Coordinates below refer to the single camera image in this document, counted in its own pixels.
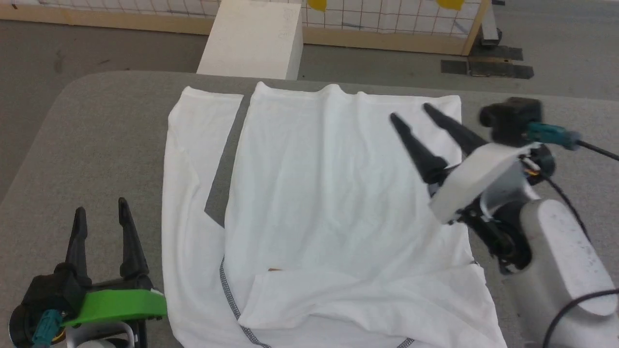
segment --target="gray felt surface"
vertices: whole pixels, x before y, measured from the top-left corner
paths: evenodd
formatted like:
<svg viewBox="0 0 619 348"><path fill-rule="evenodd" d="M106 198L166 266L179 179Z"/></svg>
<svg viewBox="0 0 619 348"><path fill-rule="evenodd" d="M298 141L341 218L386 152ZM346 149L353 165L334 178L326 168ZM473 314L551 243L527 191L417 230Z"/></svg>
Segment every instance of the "gray felt surface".
<svg viewBox="0 0 619 348"><path fill-rule="evenodd" d="M0 204L0 327L21 301L33 276L51 273L66 252L75 208L86 208L89 274L95 281L118 276L122 257L117 199L129 201L156 286L161 272L161 195L167 117L184 87L218 93L245 94L222 156L207 212L219 222L236 142L257 79L209 77L172 72L107 72L83 77L58 97L23 165ZM315 91L323 82L265 80L271 87ZM458 94L464 123L480 134L482 106L508 94L458 92L403 87L342 84L348 93L425 95ZM577 129L584 138L619 152L617 130L611 125L619 103L567 97L533 96L544 102L548 123ZM619 237L616 234L619 163L581 150L555 149L556 181L575 201L589 228L594 246L615 282L619 280ZM547 187L538 191L555 197ZM477 237L471 236L476 258L486 269L508 346L521 342L519 329L494 262ZM168 323L149 323L151 347L179 347ZM7 339L0 347L10 347Z"/></svg>

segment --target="concrete floor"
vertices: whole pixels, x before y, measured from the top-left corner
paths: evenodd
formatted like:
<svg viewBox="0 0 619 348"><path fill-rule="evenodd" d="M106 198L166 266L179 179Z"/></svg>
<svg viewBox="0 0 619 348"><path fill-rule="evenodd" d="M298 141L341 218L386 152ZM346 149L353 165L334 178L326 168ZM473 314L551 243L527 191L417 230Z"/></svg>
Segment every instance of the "concrete floor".
<svg viewBox="0 0 619 348"><path fill-rule="evenodd" d="M299 79L619 99L619 3L508 0L495 14L502 44L523 48L533 79L442 74L438 54L312 45ZM64 86L102 71L194 72L206 40L0 20L0 201Z"/></svg>

